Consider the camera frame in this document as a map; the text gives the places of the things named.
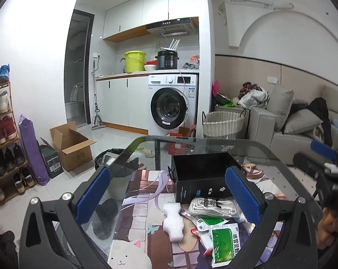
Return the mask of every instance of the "bathroom doorway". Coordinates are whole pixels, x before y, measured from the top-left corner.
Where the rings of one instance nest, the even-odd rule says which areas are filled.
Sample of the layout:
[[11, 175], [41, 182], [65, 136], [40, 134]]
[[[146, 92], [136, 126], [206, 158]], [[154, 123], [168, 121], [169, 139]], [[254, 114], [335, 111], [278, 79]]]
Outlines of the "bathroom doorway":
[[68, 30], [64, 59], [64, 103], [67, 122], [76, 127], [91, 123], [88, 64], [94, 15], [74, 10]]

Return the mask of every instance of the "blue gripper pad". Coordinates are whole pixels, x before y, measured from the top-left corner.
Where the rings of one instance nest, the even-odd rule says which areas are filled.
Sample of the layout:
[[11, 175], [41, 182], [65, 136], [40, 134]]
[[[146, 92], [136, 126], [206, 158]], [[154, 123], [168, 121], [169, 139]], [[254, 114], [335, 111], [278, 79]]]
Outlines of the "blue gripper pad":
[[110, 182], [111, 172], [104, 167], [77, 203], [75, 220], [78, 224], [89, 222]]
[[337, 157], [337, 154], [333, 149], [318, 141], [311, 142], [311, 150], [329, 160], [334, 160]]
[[226, 169], [225, 183], [239, 204], [247, 221], [258, 225], [261, 220], [260, 204], [233, 167]]

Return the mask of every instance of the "woven laundry basket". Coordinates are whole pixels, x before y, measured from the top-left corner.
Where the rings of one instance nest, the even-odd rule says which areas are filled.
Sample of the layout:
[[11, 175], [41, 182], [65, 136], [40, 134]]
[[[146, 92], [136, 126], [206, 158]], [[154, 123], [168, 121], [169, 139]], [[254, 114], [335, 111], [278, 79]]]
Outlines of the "woven laundry basket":
[[204, 137], [236, 139], [244, 138], [242, 130], [245, 116], [236, 112], [215, 111], [202, 113]]

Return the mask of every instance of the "mop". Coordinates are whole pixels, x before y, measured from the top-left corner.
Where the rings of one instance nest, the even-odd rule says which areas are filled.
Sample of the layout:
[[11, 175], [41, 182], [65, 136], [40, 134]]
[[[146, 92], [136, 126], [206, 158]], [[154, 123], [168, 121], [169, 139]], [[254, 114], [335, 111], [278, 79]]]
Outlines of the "mop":
[[96, 113], [96, 116], [94, 117], [94, 122], [93, 122], [93, 126], [92, 126], [92, 130], [98, 129], [98, 128], [102, 128], [102, 127], [106, 127], [106, 125], [102, 122], [101, 117], [99, 116], [99, 108], [97, 105], [97, 84], [96, 84], [96, 75], [95, 75], [95, 60], [93, 60], [93, 88], [94, 88], [94, 111]]

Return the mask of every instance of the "wall outlet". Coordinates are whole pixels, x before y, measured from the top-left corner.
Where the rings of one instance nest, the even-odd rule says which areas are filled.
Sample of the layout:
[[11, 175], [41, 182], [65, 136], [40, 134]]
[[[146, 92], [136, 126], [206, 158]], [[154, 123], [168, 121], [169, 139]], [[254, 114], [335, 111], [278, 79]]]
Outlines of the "wall outlet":
[[270, 84], [276, 84], [278, 80], [279, 79], [277, 79], [276, 77], [267, 76], [267, 82]]

